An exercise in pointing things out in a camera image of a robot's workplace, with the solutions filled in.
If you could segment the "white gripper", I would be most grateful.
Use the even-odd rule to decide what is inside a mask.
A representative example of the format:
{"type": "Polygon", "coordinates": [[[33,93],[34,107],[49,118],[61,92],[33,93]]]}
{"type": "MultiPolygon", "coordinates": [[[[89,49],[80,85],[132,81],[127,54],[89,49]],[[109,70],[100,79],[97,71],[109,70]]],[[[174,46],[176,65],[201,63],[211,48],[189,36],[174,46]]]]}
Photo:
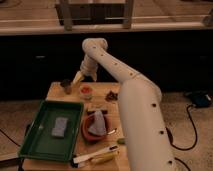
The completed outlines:
{"type": "Polygon", "coordinates": [[[84,59],[81,62],[80,65],[80,70],[78,71],[72,81],[73,85],[78,84],[84,79],[85,76],[91,76],[92,80],[94,82],[97,82],[97,69],[98,69],[98,64],[97,62],[89,57],[88,55],[84,56],[84,59]]]}

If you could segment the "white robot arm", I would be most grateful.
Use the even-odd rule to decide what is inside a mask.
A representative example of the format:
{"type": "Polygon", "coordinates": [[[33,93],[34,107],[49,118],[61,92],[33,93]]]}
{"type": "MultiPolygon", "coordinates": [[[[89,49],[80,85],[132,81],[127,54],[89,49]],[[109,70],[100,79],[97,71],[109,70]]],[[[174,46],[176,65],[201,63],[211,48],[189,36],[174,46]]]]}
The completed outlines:
{"type": "Polygon", "coordinates": [[[107,52],[104,38],[87,38],[80,76],[97,80],[100,64],[119,83],[118,108],[130,171],[177,171],[161,113],[160,88],[139,71],[107,52]]]}

